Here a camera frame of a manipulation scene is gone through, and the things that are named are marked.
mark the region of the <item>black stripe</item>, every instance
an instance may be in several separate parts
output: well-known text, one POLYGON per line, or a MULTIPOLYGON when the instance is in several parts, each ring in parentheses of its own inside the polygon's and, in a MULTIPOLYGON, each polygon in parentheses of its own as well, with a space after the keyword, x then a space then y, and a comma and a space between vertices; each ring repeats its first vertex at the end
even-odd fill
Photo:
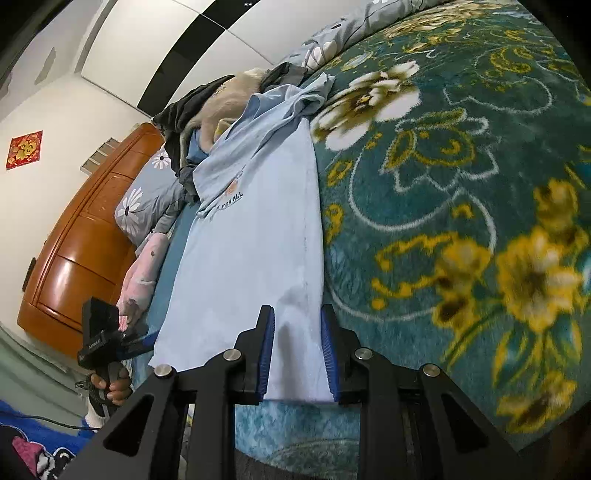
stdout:
POLYGON ((149 116, 164 110, 198 59, 223 31, 219 25, 198 15, 164 57, 139 100, 138 108, 149 116))
POLYGON ((258 1, 215 0, 209 5, 203 15, 198 15, 193 20, 167 53, 139 100, 138 108, 150 116, 164 110, 178 86, 199 58, 223 33, 224 28, 230 28, 258 1))
POLYGON ((216 0, 207 7, 203 15, 228 29, 258 2, 259 0, 216 0))

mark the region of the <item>hand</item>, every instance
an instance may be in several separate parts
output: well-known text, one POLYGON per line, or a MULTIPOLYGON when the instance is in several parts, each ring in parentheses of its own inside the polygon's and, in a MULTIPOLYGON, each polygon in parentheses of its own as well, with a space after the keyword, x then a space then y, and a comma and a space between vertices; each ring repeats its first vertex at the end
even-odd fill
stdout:
MULTIPOLYGON (((100 390, 104 390, 107 386, 106 381, 97 374, 92 374, 90 376, 90 381, 100 390)), ((107 393, 107 398, 118 407, 123 405, 127 397, 131 395, 131 380, 129 379, 129 372, 125 367, 119 372, 119 379, 109 385, 109 390, 110 392, 107 393)))

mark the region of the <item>orange wooden cabinet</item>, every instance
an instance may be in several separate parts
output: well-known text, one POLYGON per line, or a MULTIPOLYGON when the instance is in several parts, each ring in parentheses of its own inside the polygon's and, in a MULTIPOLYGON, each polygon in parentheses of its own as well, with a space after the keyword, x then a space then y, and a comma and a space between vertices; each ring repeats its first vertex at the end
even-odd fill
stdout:
POLYGON ((115 207, 139 171, 163 143, 142 124, 76 193, 33 268, 18 324, 68 356, 82 346, 82 304, 94 296, 115 303, 135 245, 115 223, 115 207))

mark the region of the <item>pile of clothes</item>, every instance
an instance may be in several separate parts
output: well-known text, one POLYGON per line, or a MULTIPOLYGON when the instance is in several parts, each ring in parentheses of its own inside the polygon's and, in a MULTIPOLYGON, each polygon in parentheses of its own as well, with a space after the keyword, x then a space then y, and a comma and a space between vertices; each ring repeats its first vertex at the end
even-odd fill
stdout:
POLYGON ((251 69, 228 75, 191 90, 153 117, 166 142, 171 168, 193 204, 199 198, 193 170, 207 156, 217 139, 242 115, 253 93, 265 93, 279 85, 303 82, 308 69, 288 62, 270 71, 251 69))

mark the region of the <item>teal floral blanket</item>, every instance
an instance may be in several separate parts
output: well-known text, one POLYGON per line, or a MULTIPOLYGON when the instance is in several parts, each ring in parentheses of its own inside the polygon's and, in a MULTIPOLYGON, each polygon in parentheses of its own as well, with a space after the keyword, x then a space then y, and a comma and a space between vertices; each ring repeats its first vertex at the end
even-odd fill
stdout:
MULTIPOLYGON (((507 1, 412 15, 321 72, 325 301, 393 363, 439 364, 525 446, 591 400, 589 88, 507 1)), ((242 450, 354 478, 356 411, 264 408, 237 426, 266 451, 242 450)))

